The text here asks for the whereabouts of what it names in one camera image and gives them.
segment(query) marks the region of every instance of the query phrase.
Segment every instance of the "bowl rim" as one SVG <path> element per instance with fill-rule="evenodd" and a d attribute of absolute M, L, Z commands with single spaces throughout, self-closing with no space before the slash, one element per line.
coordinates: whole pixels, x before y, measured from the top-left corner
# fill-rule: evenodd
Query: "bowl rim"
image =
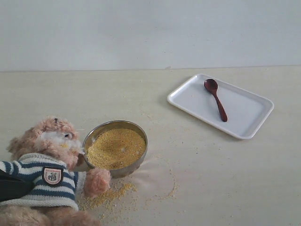
<path fill-rule="evenodd" d="M 105 125 L 107 125 L 107 124 L 111 124 L 111 123 L 113 123 L 113 122 L 126 122 L 126 123 L 130 123 L 130 124 L 136 126 L 136 127 L 143 133 L 143 135 L 144 135 L 144 137 L 145 137 L 145 150 L 144 150 L 142 156 L 141 156 L 138 160 L 140 160 L 142 157 L 145 156 L 145 154 L 146 154 L 146 152 L 147 152 L 147 149 L 148 149 L 148 139 L 147 139 L 147 136 L 146 136 L 145 131 L 144 131 L 140 126 L 138 126 L 136 123 L 133 123 L 133 122 L 131 122 L 131 121 L 127 121 L 127 120 L 112 120 L 112 121 L 107 121 L 107 122 L 105 122 L 105 123 L 102 123 L 102 124 L 96 126 L 95 128 L 93 128 L 93 129 L 86 135 L 86 137 L 85 137 L 85 139 L 84 139 L 84 141 L 83 141 L 82 148 L 83 148 L 83 151 L 84 151 L 84 153 L 85 153 L 85 154 L 84 154 L 84 159 L 85 159 L 86 164 L 87 164 L 89 167 L 95 168 L 96 166 L 94 166 L 93 164 L 91 164 L 91 163 L 89 162 L 88 158 L 87 158 L 87 153 L 86 153 L 86 150 L 85 150 L 85 144 L 86 144 L 86 141 L 87 141 L 88 137 L 89 137 L 96 129 L 98 129 L 99 127 L 105 126 Z M 127 168 L 127 167 L 130 167 L 131 165 L 128 165 L 128 166 L 125 166 L 125 167 L 119 168 L 119 169 L 109 169 L 109 171 L 110 171 L 110 172 L 115 172 L 115 171 L 122 170 L 122 169 L 125 169 L 125 168 Z"/>

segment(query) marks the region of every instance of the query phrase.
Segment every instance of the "teddy bear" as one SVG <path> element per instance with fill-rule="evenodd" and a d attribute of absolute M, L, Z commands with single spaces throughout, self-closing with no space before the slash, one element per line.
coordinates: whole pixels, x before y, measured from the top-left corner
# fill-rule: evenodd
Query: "teddy bear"
<path fill-rule="evenodd" d="M 18 199 L 0 202 L 0 226 L 100 226 L 80 211 L 78 197 L 96 197 L 110 188 L 106 169 L 73 171 L 84 161 L 79 135 L 65 119 L 47 117 L 13 138 L 7 150 L 11 161 L 0 170 L 31 181 L 33 189 Z"/>

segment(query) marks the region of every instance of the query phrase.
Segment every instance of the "teddy bear head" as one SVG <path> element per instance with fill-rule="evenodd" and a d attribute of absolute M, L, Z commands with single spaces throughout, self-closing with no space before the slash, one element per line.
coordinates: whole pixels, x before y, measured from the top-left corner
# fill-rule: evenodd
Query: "teddy bear head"
<path fill-rule="evenodd" d="M 22 136 L 13 138 L 7 150 L 12 153 L 12 160 L 28 153 L 40 153 L 65 162 L 70 170 L 84 161 L 79 135 L 73 125 L 56 117 L 47 117 Z"/>

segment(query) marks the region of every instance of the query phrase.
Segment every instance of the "striped sweater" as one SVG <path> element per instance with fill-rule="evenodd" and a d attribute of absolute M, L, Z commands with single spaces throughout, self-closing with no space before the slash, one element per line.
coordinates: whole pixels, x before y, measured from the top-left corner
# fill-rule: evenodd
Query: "striped sweater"
<path fill-rule="evenodd" d="M 0 169 L 34 183 L 29 194 L 0 202 L 0 206 L 70 206 L 79 209 L 75 196 L 83 191 L 86 172 L 69 172 L 63 161 L 39 153 L 25 154 L 18 161 L 0 161 Z"/>

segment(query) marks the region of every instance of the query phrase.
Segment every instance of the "sweater badge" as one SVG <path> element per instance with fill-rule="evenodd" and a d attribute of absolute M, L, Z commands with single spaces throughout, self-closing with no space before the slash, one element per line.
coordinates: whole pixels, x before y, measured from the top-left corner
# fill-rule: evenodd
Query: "sweater badge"
<path fill-rule="evenodd" d="M 59 186 L 63 180 L 63 169 L 44 167 L 42 172 L 43 181 L 50 186 Z"/>

